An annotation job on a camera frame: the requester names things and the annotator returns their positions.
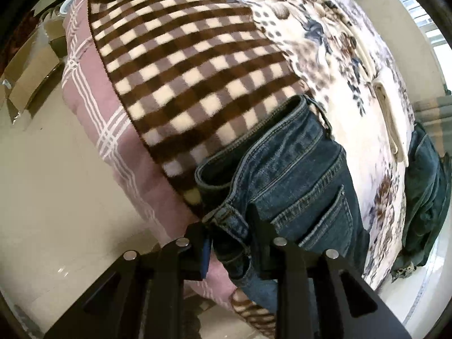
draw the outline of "cardboard box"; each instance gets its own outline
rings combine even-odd
[[[49,75],[67,55],[63,20],[40,24],[19,49],[0,78],[0,106],[7,101],[11,121],[28,108]]]

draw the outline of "plaid curtain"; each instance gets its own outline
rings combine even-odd
[[[416,120],[425,127],[439,155],[452,154],[452,96],[419,101],[413,108]]]

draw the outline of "beige wall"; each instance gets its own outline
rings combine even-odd
[[[411,101],[444,96],[433,49],[399,0],[356,0],[383,37],[405,79]]]

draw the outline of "jeans back pocket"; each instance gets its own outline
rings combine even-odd
[[[307,235],[298,241],[298,246],[316,253],[335,249],[345,256],[349,251],[352,235],[353,217],[347,203],[344,186],[341,185],[331,207]]]

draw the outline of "silver bolt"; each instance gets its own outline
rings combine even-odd
[[[275,246],[285,246],[287,244],[287,240],[284,237],[276,237],[275,239],[273,239],[273,244]]]
[[[124,260],[131,261],[131,260],[135,260],[136,256],[137,256],[136,251],[130,250],[130,251],[126,251],[124,253],[123,258],[124,258]]]
[[[179,238],[176,241],[176,245],[179,247],[187,247],[189,244],[190,244],[190,240],[185,237]]]
[[[329,249],[329,250],[326,250],[326,256],[328,256],[329,258],[332,258],[334,260],[339,257],[339,252],[337,252],[334,249]]]

